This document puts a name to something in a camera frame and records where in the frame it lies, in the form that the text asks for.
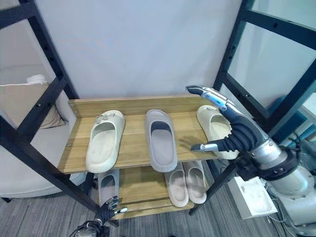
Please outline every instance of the floor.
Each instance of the floor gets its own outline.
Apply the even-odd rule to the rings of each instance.
[[[91,197],[97,192],[92,190]],[[0,201],[0,236],[67,237],[94,213],[62,193]],[[279,223],[266,217],[242,220],[227,186],[223,186],[194,216],[188,210],[143,216],[111,226],[112,237],[283,237]]]

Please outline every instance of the white wall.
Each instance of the white wall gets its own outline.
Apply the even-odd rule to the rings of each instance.
[[[212,86],[240,0],[38,0],[81,98]]]
[[[257,0],[253,9],[316,28],[315,0]],[[315,58],[316,51],[247,24],[229,73],[266,107],[288,94]]]

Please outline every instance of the glass panel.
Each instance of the glass panel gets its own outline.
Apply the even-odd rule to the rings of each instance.
[[[255,0],[252,9],[316,29],[315,0]]]
[[[229,73],[268,108],[291,91],[315,58],[315,50],[247,23]]]
[[[231,100],[236,108],[242,112],[244,115],[248,116],[249,118],[253,118],[253,116],[250,114],[250,112],[242,105],[241,102],[231,93],[230,90],[223,84],[220,90],[220,93],[224,96],[226,96],[229,100]]]

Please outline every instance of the cushion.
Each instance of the cushion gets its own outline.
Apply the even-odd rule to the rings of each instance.
[[[37,100],[48,88],[44,80],[29,80],[26,84],[0,85],[0,110],[18,127]],[[55,105],[52,106],[40,128],[65,125]]]

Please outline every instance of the slipper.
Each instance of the slipper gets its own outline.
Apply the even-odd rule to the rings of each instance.
[[[97,117],[85,161],[91,173],[102,173],[114,166],[124,127],[125,118],[120,111],[110,110]]]
[[[202,204],[206,200],[206,184],[202,162],[200,160],[183,163],[189,198],[192,202]]]
[[[114,196],[119,197],[119,169],[98,174],[98,190],[100,206]]]
[[[229,121],[221,115],[216,107],[210,105],[202,105],[197,110],[197,119],[200,123],[208,141],[223,139],[231,133],[231,125]],[[235,159],[238,151],[230,152],[214,152],[217,157],[222,159]]]
[[[189,195],[182,163],[178,163],[173,171],[165,173],[164,178],[166,179],[169,197],[173,205],[184,207],[188,204]]]
[[[177,166],[178,157],[172,121],[161,110],[149,110],[145,118],[151,165],[158,172],[170,172]]]

